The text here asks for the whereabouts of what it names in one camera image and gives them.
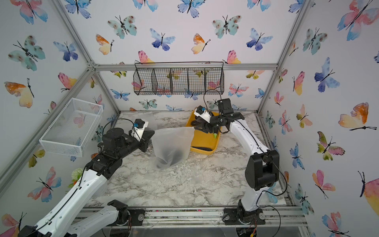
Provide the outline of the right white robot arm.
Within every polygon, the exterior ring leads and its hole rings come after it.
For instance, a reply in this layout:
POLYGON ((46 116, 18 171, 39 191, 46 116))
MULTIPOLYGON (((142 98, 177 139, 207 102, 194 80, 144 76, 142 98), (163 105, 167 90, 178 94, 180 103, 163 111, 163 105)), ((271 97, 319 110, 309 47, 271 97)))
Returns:
POLYGON ((195 129, 204 133, 219 132, 225 127, 242 145, 248 155, 245 178, 248 188, 240 200, 242 210, 253 212, 259 207, 259 199, 263 193, 268 193, 283 173, 279 170, 279 153, 270 150, 249 128, 243 114, 235 112, 229 99, 217 101, 219 114, 215 115, 207 108, 198 106, 194 110, 198 125, 195 129))

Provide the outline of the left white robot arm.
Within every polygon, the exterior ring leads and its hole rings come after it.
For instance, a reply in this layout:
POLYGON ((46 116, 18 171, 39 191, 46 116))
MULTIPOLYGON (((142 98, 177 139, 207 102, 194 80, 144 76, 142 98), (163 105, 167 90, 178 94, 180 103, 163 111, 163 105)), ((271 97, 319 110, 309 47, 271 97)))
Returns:
POLYGON ((96 214, 74 223, 87 202, 103 187, 122 165, 125 157, 136 150, 147 151, 155 132, 132 128, 112 128, 98 144, 99 153, 86 164, 82 176, 61 201, 34 226, 24 226, 20 237, 90 237, 106 226, 132 227, 133 216, 128 205, 110 201, 96 214))

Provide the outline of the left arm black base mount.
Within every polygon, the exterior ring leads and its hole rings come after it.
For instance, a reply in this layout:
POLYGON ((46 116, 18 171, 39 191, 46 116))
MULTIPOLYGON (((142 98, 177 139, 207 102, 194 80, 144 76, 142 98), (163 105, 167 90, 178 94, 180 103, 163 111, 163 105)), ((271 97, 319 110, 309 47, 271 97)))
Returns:
POLYGON ((131 208, 118 200, 110 201, 108 205, 115 207, 118 211, 115 222, 110 226, 142 226, 146 214, 145 209, 131 208))

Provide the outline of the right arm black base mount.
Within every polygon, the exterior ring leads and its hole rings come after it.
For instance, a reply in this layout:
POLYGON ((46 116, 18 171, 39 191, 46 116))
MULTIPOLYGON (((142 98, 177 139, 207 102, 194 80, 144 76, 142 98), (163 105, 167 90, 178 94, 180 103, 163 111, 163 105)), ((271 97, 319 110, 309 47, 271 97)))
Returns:
POLYGON ((222 221, 226 225, 265 225, 265 215, 260 208, 251 212, 245 211, 242 207, 225 208, 222 221))

